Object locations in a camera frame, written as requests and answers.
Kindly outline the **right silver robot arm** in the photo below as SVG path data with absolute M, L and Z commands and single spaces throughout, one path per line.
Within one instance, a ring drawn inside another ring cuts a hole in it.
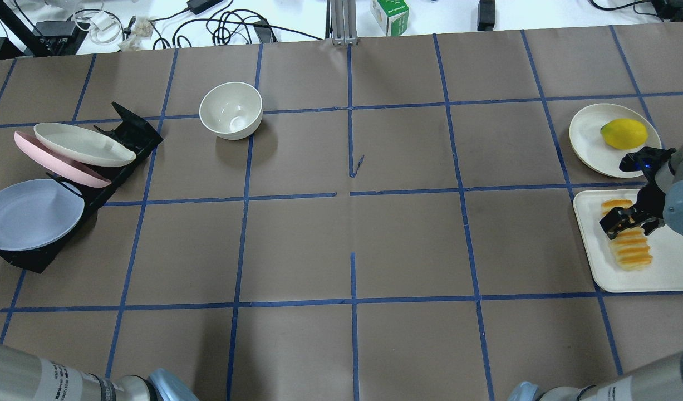
M 634 228 L 645 234 L 669 227 L 683 236 L 683 145 L 651 148 L 626 154 L 623 171 L 641 170 L 647 184 L 628 208 L 614 206 L 599 221 L 611 244 Z M 511 400 L 683 400 L 683 350 L 600 385 L 541 390 L 530 382 L 514 388 Z

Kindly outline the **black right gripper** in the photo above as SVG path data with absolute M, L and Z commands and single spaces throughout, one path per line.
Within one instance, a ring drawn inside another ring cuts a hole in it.
M 669 167 L 675 148 L 653 148 L 645 146 L 641 150 L 627 153 L 621 160 L 619 169 L 624 172 L 640 171 L 646 178 L 646 185 L 638 193 L 632 207 L 613 207 L 599 221 L 608 239 L 616 239 L 621 232 L 642 230 L 649 236 L 665 226 L 665 191 L 659 187 L 657 178 L 663 167 Z

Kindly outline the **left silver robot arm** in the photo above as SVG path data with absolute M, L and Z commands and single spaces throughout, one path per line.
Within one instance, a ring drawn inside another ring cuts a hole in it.
M 149 376 L 109 380 L 0 344 L 0 400 L 197 400 L 177 376 L 158 368 Z

